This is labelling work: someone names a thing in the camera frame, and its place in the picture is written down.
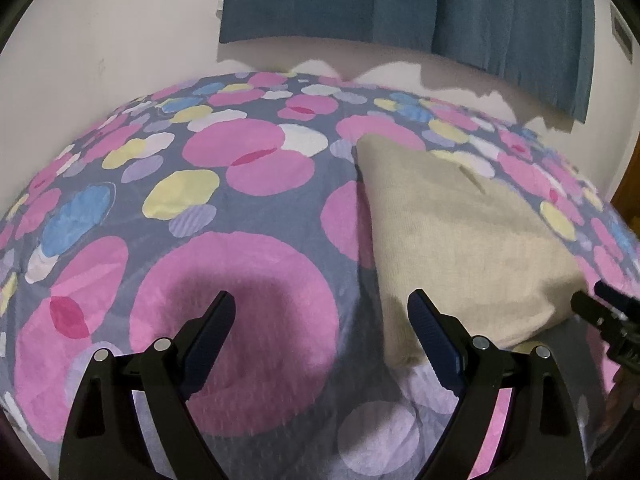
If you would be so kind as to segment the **colourful dotted grey bedspread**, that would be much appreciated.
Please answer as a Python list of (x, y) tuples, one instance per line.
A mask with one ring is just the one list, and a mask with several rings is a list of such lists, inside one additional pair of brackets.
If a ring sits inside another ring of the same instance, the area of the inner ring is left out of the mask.
[(145, 350), (228, 290), (189, 410), (233, 479), (410, 479), (454, 409), (383, 361), (357, 141), (377, 133), (512, 188), (588, 281), (639, 290), (639, 245), (536, 133), (329, 77), (239, 73), (140, 96), (39, 171), (1, 219), (1, 407), (49, 477), (94, 352)]

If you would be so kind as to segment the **wall vent plate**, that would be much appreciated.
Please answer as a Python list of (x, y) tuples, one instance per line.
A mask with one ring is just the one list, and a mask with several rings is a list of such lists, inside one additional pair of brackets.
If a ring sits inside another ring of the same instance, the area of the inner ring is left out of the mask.
[(625, 20), (618, 12), (614, 3), (610, 4), (612, 35), (620, 46), (620, 50), (626, 56), (629, 63), (634, 59), (634, 44), (632, 43), (631, 32), (628, 29)]

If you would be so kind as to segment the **teal blue curtain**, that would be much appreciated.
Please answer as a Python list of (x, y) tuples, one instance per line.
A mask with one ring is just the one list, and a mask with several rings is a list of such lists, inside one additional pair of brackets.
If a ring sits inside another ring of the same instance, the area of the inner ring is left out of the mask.
[(219, 39), (310, 37), (426, 52), (584, 120), (595, 27), (593, 0), (224, 0)]

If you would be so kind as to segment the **beige knit sweater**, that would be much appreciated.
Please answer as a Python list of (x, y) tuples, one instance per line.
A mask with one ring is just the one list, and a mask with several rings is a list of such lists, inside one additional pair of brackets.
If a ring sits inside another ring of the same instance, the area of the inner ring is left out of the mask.
[(532, 206), (494, 180), (368, 133), (356, 157), (370, 208), (388, 367), (424, 358), (408, 317), (423, 290), (472, 335), (516, 346), (572, 314), (588, 285)]

